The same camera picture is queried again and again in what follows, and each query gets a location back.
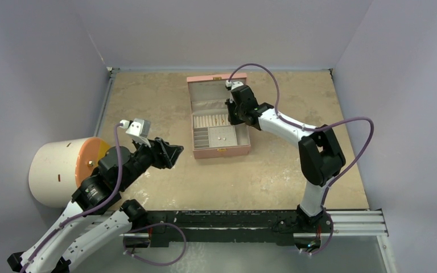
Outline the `pink jewelry box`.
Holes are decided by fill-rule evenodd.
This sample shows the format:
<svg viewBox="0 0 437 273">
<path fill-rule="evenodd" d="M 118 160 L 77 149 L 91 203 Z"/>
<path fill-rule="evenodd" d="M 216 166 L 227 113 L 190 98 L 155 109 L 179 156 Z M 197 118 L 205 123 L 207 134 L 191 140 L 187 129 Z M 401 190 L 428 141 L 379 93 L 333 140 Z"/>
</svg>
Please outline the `pink jewelry box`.
<svg viewBox="0 0 437 273">
<path fill-rule="evenodd" d="M 228 121 L 225 102 L 230 98 L 230 91 L 226 89 L 225 81 L 229 76 L 187 77 L 195 159 L 244 156 L 251 151 L 248 127 L 245 124 L 231 125 Z"/>
</svg>

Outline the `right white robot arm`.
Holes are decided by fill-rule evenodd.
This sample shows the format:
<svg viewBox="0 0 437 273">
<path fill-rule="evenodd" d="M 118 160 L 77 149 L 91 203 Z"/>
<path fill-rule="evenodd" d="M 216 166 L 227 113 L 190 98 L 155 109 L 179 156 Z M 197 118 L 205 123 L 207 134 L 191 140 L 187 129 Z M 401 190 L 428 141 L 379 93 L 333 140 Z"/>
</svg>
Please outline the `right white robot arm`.
<svg viewBox="0 0 437 273">
<path fill-rule="evenodd" d="M 306 178 L 306 188 L 298 205 L 298 227 L 311 231 L 322 216 L 327 184 L 336 178 L 346 160 L 332 129 L 309 127 L 281 114 L 268 103 L 259 104 L 252 89 L 239 81 L 226 81 L 230 98 L 225 102 L 229 122 L 242 123 L 259 131 L 271 133 L 298 149 L 300 168 Z"/>
</svg>

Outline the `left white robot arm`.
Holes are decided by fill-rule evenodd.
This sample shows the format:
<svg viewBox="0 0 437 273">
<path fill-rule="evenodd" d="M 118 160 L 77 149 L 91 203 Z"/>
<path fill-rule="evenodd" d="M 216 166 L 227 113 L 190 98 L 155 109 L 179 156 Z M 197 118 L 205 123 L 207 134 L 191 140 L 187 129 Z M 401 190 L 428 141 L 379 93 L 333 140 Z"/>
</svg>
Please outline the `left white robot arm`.
<svg viewBox="0 0 437 273">
<path fill-rule="evenodd" d="M 171 169 L 184 148 L 162 138 L 134 143 L 136 150 L 116 145 L 107 150 L 90 176 L 72 194 L 70 202 L 52 227 L 27 251 L 11 254 L 8 265 L 14 272 L 71 272 L 91 253 L 120 234 L 150 232 L 148 211 L 137 200 L 126 200 L 103 222 L 93 222 L 121 199 L 131 183 L 150 167 Z"/>
</svg>

